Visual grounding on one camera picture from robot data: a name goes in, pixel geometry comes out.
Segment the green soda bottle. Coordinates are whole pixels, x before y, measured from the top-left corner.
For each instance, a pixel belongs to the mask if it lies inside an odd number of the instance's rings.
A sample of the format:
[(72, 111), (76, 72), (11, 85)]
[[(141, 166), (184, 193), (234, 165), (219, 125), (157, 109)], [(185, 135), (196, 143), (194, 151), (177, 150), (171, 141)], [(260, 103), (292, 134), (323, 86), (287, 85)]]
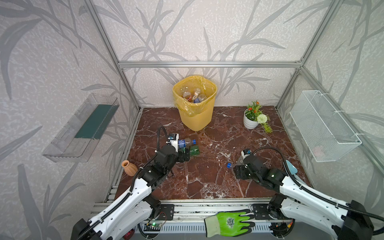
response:
[(193, 145), (190, 147), (190, 157), (199, 156), (200, 148), (198, 145)]

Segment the clear bottle blue label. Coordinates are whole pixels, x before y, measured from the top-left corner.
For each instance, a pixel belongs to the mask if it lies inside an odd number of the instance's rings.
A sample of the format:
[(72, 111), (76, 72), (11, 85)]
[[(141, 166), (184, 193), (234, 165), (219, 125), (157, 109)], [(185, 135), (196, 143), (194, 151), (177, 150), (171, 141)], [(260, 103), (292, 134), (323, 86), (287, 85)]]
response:
[(178, 147), (179, 147), (179, 149), (190, 148), (191, 146), (196, 145), (196, 144), (197, 144), (197, 141), (196, 140), (192, 140), (190, 138), (185, 138), (183, 140), (178, 140)]

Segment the clear bottle red label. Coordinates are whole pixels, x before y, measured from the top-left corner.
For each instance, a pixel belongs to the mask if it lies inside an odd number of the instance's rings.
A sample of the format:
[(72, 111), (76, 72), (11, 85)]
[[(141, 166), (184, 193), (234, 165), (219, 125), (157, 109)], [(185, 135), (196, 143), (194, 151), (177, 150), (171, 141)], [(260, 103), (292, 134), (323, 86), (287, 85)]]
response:
[(184, 92), (183, 93), (183, 98), (188, 101), (188, 102), (193, 102), (193, 95), (191, 92)]

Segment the orange white tea bottle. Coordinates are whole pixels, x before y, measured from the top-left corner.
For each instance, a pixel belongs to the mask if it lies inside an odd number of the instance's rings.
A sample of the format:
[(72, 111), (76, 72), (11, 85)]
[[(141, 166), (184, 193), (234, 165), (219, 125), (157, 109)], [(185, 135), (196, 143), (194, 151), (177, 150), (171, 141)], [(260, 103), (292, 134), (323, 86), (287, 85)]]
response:
[(201, 94), (200, 88), (195, 88), (194, 93), (192, 95), (192, 101), (194, 102), (196, 99), (198, 99), (198, 96)]

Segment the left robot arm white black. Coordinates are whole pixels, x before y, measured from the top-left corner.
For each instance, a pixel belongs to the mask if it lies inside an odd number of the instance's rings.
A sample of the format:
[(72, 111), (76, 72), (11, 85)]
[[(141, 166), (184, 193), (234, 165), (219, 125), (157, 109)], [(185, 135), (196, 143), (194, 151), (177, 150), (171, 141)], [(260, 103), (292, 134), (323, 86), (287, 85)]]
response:
[(72, 240), (119, 240), (139, 223), (160, 214), (160, 201), (152, 197), (176, 163), (190, 160), (190, 150), (181, 153), (165, 145), (134, 175), (131, 186), (112, 204), (88, 221), (73, 227)]

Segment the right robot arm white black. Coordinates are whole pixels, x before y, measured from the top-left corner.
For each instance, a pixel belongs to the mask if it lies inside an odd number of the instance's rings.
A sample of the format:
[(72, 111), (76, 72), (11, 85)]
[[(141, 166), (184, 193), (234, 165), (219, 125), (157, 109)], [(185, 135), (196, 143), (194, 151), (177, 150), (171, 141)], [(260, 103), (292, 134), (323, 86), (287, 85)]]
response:
[(335, 200), (291, 178), (286, 172), (267, 168), (255, 155), (240, 157), (233, 166), (238, 180), (251, 180), (276, 192), (269, 203), (270, 215), (304, 222), (337, 240), (370, 240), (374, 226), (356, 201)]

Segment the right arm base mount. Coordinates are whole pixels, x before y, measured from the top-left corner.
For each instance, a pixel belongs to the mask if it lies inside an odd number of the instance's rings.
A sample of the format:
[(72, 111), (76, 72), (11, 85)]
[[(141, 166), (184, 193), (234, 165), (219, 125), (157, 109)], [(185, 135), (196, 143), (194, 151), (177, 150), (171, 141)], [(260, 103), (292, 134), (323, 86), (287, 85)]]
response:
[(268, 203), (255, 203), (251, 205), (251, 211), (255, 220), (287, 220), (282, 211), (282, 203), (287, 197), (276, 194)]

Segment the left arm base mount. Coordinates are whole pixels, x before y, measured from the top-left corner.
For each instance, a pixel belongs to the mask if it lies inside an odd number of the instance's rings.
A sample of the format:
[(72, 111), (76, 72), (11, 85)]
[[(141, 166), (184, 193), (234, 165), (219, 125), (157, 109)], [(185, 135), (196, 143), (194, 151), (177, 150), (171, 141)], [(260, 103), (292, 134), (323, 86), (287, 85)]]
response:
[(165, 204), (155, 198), (152, 195), (144, 198), (144, 202), (148, 203), (151, 207), (151, 214), (148, 220), (158, 220), (158, 221), (171, 221), (173, 220), (175, 213), (174, 204)]

